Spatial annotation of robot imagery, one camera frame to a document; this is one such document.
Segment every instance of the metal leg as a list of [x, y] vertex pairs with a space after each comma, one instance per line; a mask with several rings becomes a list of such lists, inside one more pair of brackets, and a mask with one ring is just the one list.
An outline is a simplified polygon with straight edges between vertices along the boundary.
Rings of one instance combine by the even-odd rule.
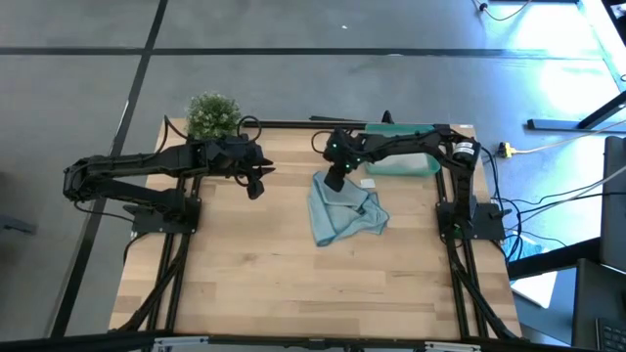
[[[529, 119], [528, 129], [553, 131], [594, 131], [603, 129], [611, 123], [605, 122], [608, 118], [626, 108], [626, 91], [622, 92], [598, 110], [592, 112], [582, 121], [559, 121], [550, 119]], [[610, 129], [611, 133], [626, 133], [625, 125], [618, 125]]]
[[509, 279], [523, 279], [571, 267], [581, 258], [600, 262], [600, 238], [516, 260], [509, 264]]
[[28, 235], [34, 235], [35, 229], [35, 226], [27, 224], [22, 220], [18, 220], [11, 216], [0, 215], [0, 231], [17, 230]]

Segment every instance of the white cable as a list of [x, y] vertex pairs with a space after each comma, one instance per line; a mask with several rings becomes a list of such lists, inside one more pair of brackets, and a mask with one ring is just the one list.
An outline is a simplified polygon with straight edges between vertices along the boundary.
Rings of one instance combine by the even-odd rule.
[[532, 0], [527, 0], [525, 4], [521, 5], [519, 10], [517, 10], [514, 13], [506, 16], [505, 18], [498, 19], [497, 17], [494, 17], [489, 12], [489, 9], [487, 9], [486, 7], [484, 8], [484, 10], [480, 10], [480, 6], [482, 5], [482, 3], [480, 1], [478, 1], [478, 0], [472, 0], [472, 1], [473, 1], [473, 5], [476, 7], [476, 10], [478, 10], [479, 12], [484, 12], [485, 14], [487, 14], [487, 16], [489, 16], [492, 20], [495, 20], [495, 21], [506, 21], [506, 20], [510, 19], [511, 17], [519, 14], [523, 9], [526, 8], [526, 6], [528, 6], [528, 4], [530, 4], [532, 2]]
[[541, 214], [542, 212], [544, 212], [544, 211], [546, 211], [546, 210], [550, 210], [550, 209], [554, 208], [554, 207], [555, 207], [555, 206], [557, 206], [557, 205], [561, 205], [561, 204], [563, 204], [563, 203], [565, 203], [565, 202], [568, 202], [568, 201], [574, 200], [575, 198], [578, 198], [578, 197], [584, 196], [586, 193], [590, 192], [590, 191], [591, 191], [591, 190], [593, 190], [594, 188], [596, 188], [596, 187], [598, 187], [598, 186], [601, 186], [601, 185], [605, 184], [606, 182], [610, 181], [611, 179], [613, 179], [614, 177], [616, 177], [616, 176], [617, 176], [617, 175], [619, 175], [620, 173], [624, 172], [624, 170], [626, 170], [626, 165], [622, 166], [622, 168], [620, 168], [619, 170], [617, 170], [617, 171], [613, 172], [610, 176], [606, 177], [605, 179], [600, 180], [600, 181], [596, 182], [595, 184], [593, 184], [593, 185], [589, 186], [589, 188], [588, 188], [587, 190], [584, 190], [583, 192], [579, 193], [578, 195], [573, 196], [573, 197], [570, 197], [570, 198], [568, 198], [568, 199], [561, 200], [561, 201], [559, 201], [559, 202], [557, 202], [557, 203], [554, 203], [554, 204], [552, 204], [552, 205], [550, 205], [550, 206], [547, 206], [547, 207], [545, 207], [545, 208], [543, 208], [543, 209], [541, 209], [541, 210], [537, 211], [536, 213], [534, 213], [534, 214], [532, 214], [532, 215], [528, 216], [527, 218], [525, 218], [525, 219], [521, 220], [521, 223], [523, 224], [523, 223], [525, 223], [526, 221], [528, 221], [528, 220], [530, 220], [530, 219], [534, 218], [535, 216], [537, 216], [537, 215]]
[[608, 125], [607, 127], [603, 128], [603, 129], [599, 129], [598, 131], [589, 132], [589, 133], [586, 133], [584, 135], [576, 136], [576, 137], [573, 137], [573, 138], [570, 138], [570, 139], [566, 139], [566, 140], [563, 140], [563, 141], [560, 141], [560, 142], [556, 142], [556, 143], [551, 143], [549, 145], [545, 145], [545, 146], [542, 146], [542, 147], [537, 147], [537, 148], [534, 148], [534, 149], [531, 149], [531, 150], [527, 150], [527, 151], [521, 151], [521, 150], [517, 150], [515, 148], [511, 148], [511, 152], [512, 152], [512, 154], [531, 154], [531, 153], [539, 152], [539, 151], [542, 151], [542, 150], [545, 150], [545, 149], [548, 149], [548, 148], [560, 146], [560, 145], [563, 145], [565, 143], [569, 143], [569, 142], [575, 141], [575, 140], [577, 140], [579, 138], [593, 136], [595, 134], [604, 132], [607, 129], [615, 127], [618, 124], [624, 123], [624, 122], [626, 122], [626, 119], [622, 120], [622, 121], [619, 121], [619, 122], [615, 122], [615, 123], [613, 123], [611, 125]]

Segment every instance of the teal container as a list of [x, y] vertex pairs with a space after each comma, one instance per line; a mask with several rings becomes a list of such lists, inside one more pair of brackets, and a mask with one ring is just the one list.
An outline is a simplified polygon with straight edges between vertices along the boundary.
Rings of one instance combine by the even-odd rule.
[[[412, 135], [432, 131], [431, 125], [368, 124], [365, 132], [385, 137]], [[439, 171], [441, 165], [429, 154], [391, 155], [376, 163], [366, 162], [365, 169], [374, 175], [405, 175], [428, 177]]]

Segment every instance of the gray floor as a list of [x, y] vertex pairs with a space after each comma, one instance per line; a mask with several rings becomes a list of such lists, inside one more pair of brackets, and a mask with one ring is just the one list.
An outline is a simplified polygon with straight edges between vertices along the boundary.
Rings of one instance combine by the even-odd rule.
[[[490, 9], [505, 14], [515, 6]], [[0, 46], [142, 47], [156, 8], [157, 0], [3, 1]], [[470, 0], [172, 0], [156, 45], [545, 49], [591, 59], [153, 57], [125, 153], [152, 150], [163, 114], [183, 116], [204, 91], [234, 97], [260, 118], [374, 121], [391, 110], [397, 121], [474, 124], [490, 149], [570, 137], [522, 124], [580, 119], [618, 93], [573, 5], [533, 4], [510, 22], [492, 22], [477, 17]], [[1, 233], [0, 340], [46, 333], [84, 219], [61, 195], [62, 170], [109, 151], [137, 64], [136, 57], [0, 57], [0, 213], [38, 226], [35, 237]], [[537, 199], [600, 179], [603, 139], [500, 161], [503, 196]], [[108, 210], [122, 211], [114, 203]], [[600, 200], [580, 200], [525, 229], [574, 243], [597, 236], [599, 221]], [[128, 232], [103, 221], [68, 333], [107, 329]]]

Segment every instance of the light blue cloth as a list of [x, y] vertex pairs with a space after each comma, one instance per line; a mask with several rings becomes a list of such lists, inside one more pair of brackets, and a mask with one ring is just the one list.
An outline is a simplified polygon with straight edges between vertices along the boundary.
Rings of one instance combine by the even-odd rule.
[[379, 205], [379, 196], [357, 187], [345, 179], [341, 192], [324, 184], [326, 172], [313, 175], [309, 194], [311, 230], [318, 246], [348, 238], [359, 231], [376, 235], [389, 220], [389, 214]]

